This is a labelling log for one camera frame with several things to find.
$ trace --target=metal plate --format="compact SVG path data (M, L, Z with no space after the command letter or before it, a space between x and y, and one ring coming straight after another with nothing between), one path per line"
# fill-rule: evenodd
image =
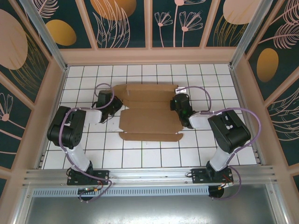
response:
M226 183L228 182L226 178L228 178L231 182L234 182L232 170L230 168L226 168L225 170L221 171L221 173L216 175L213 180L209 178L205 168L192 169L191 175L193 183Z
M82 185L98 185L98 180L91 178L84 178L82 180L77 179L75 176L72 176L73 172L69 173L67 179L67 185L69 186L82 186ZM93 176L109 179L109 170L94 170ZM101 181L103 185L108 185L108 181Z

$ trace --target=black mounting bracket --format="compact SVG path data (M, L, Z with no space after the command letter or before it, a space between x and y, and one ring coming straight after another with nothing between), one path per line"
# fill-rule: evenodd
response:
M222 171L216 172L214 177L211 178L206 171L206 168L192 169L190 173L193 183L224 183L228 178L231 182L234 182L232 170L225 168Z
M86 171L87 174L99 177L102 179L109 179L109 170L93 170L92 163L88 170ZM96 185L98 186L98 180L90 178L81 172L76 170L70 169L69 173L67 173L67 185L69 186L82 186L82 185ZM103 185L108 185L108 181L101 181Z

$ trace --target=white grid tile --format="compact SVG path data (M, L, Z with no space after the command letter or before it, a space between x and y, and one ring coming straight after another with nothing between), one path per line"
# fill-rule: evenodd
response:
M112 76L127 76L127 65L115 65L113 66Z
M98 77L104 77L104 76L111 77L112 76L112 70L113 70L112 65L99 66Z
M158 76L158 84L172 84L172 76Z
M124 149L123 168L139 168L141 167L141 149Z
M173 76L186 75L186 66L184 64L172 64L171 71Z
M142 167L161 167L161 150L160 149L143 149L142 150Z
M199 153L197 148L181 148L182 167L199 167Z
M98 66L84 66L83 77L96 77L98 75Z
M170 64L158 64L157 65L158 76L170 76L171 75L171 65Z
M65 90L78 90L80 88L82 78L67 78L64 86Z
M141 76L142 66L141 65L128 65L128 76Z
M92 89L94 90L96 84L96 77L83 77L81 80L80 89Z
M225 107L239 107L227 65L212 64L70 67L60 105L90 107L96 100L93 95L95 85L140 83L141 81L143 84L159 82L205 87L212 97L212 111ZM107 86L100 86L99 89L107 89ZM201 111L208 108L208 101L202 90L191 89L187 93L190 93L194 110ZM86 156L93 162L94 168L205 166L216 151L211 129L184 128L180 132L184 136L179 142L123 141L119 136L119 132L122 132L119 128L121 110L113 118L109 116L110 120L104 124L90 124L84 127L81 145ZM241 111L236 112L244 121ZM230 164L239 165L239 163L256 164L251 147L238 152ZM52 143L47 149L43 166L45 169L62 169L69 168L70 163L60 148Z
M203 75L216 75L215 67L213 64L201 64L200 69Z
M71 66L68 77L82 77L84 66Z
M142 76L142 84L157 84L157 76Z
M162 148L162 167L180 167L179 148Z
M142 76L156 76L157 66L153 64L146 64L142 66Z
M220 86L234 86L231 75L217 76Z
M123 150L105 150L103 168L121 168Z
M187 64L187 75L201 75L199 64Z
M230 75L227 64L215 64L217 75Z

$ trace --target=robotic arm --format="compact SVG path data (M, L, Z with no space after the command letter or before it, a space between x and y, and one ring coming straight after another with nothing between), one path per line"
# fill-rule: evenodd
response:
M184 127L199 130L212 129L219 147L213 158L206 164L206 173L211 180L221 176L219 174L226 169L234 150L244 146L251 138L248 128L233 110L218 115L196 112L190 106L189 96L185 93L179 93L173 98L171 110L178 113Z

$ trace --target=cardboard flap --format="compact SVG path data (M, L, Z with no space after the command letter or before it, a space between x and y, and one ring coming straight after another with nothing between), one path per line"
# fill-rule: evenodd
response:
M130 107L133 104L134 107L148 108L144 106L146 102L167 102L175 96L175 89L178 85L168 84L128 84L128 85L116 85L113 87L115 95L121 99L125 106Z
M144 108L144 109L170 109L169 102L140 102L140 101L128 101L123 100L123 104L129 108Z
M120 132L120 137L126 141L180 141L183 134L143 134Z
M120 129L128 133L175 134L183 129L170 109L130 108L121 112Z
M129 91L174 91L178 85L170 84L128 84L127 90Z

